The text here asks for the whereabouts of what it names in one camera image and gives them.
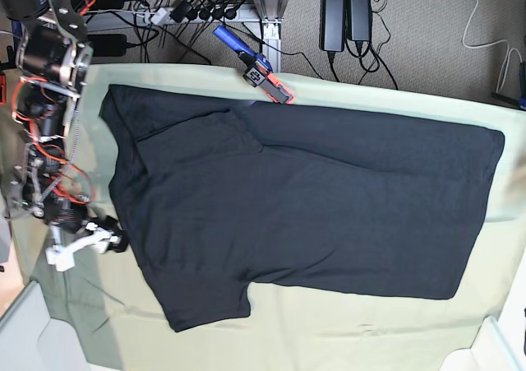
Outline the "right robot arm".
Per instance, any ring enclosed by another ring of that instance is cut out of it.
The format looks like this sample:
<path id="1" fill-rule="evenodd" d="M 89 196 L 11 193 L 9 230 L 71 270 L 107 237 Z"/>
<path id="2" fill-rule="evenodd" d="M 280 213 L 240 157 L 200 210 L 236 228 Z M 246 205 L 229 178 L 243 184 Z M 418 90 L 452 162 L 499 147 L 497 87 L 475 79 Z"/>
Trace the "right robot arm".
<path id="1" fill-rule="evenodd" d="M 12 119 L 23 127 L 22 162 L 13 169 L 9 205 L 53 229 L 52 255 L 93 246 L 121 253 L 128 239 L 117 220 L 90 216 L 95 190 L 63 185 L 80 131 L 77 105 L 93 49 L 83 15 L 96 0 L 1 0 L 7 18 L 21 24 L 15 65 L 21 79 L 11 99 Z"/>

